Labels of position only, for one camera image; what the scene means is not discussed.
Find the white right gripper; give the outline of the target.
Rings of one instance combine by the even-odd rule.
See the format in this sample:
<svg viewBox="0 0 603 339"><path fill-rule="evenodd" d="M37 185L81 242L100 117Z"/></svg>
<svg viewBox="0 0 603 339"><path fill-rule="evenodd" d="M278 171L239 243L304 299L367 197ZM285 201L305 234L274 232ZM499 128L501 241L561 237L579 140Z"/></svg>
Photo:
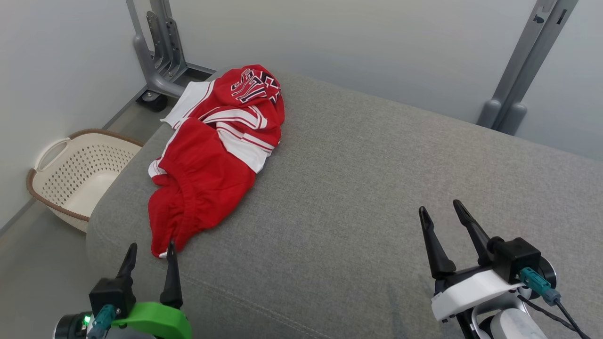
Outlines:
<svg viewBox="0 0 603 339"><path fill-rule="evenodd" d="M460 200L455 199L453 206L478 254L478 265L489 266L492 262L489 236ZM486 268L456 272L455 263L441 246L424 206L419 208L419 218L429 268L435 279L435 294L431 299L435 319L444 323L455 318L465 339L522 339L523 302L518 299L518 291L523 284L507 283Z"/></svg>

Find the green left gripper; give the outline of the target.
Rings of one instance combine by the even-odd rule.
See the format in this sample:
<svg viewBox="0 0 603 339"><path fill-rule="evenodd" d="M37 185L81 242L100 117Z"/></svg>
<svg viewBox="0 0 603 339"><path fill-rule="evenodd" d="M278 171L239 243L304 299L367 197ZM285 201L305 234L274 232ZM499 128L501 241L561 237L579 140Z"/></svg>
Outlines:
<svg viewBox="0 0 603 339"><path fill-rule="evenodd" d="M117 279L131 278L135 268L138 245L130 244ZM160 294L160 303L136 303L128 317L116 319L112 328L134 329L162 339L191 339L192 327L181 309L183 305L182 289L179 279L179 265L175 241L171 240L166 251L167 273L164 289Z"/></svg>

